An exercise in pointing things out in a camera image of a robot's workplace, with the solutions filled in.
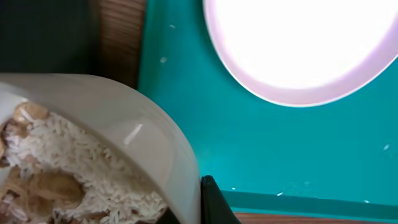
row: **tray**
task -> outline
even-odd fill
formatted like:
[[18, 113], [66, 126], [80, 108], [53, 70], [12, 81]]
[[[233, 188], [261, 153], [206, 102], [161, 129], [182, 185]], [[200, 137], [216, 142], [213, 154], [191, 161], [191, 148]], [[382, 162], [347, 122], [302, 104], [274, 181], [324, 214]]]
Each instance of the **tray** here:
[[328, 105], [273, 105], [226, 71], [201, 1], [147, 2], [139, 91], [179, 125], [235, 211], [398, 222], [397, 74], [395, 61]]

